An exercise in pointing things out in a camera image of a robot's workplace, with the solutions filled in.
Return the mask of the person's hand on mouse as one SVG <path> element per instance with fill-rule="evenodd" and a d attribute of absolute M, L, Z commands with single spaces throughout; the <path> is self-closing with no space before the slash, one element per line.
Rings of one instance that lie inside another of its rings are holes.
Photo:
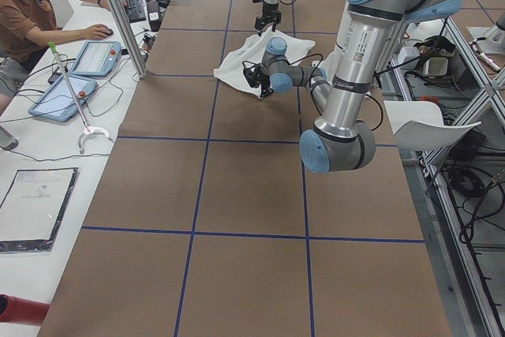
<path fill-rule="evenodd" d="M 94 24 L 86 29 L 82 30 L 82 36 L 84 39 L 89 40 L 102 40 L 110 37 L 106 32 L 107 27 L 105 24 Z"/>

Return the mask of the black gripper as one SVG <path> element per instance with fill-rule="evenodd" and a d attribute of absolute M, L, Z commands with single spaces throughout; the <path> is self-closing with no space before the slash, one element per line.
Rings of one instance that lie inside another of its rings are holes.
<path fill-rule="evenodd" d="M 274 93 L 270 85 L 270 77 L 268 75 L 260 76 L 260 98 L 264 99 Z"/>
<path fill-rule="evenodd" d="M 277 25 L 282 21 L 282 13 L 279 11 L 279 4 L 263 2 L 262 15 L 256 17 L 255 29 L 258 36 L 262 36 L 264 28 L 271 24 L 271 30 L 275 32 Z"/>

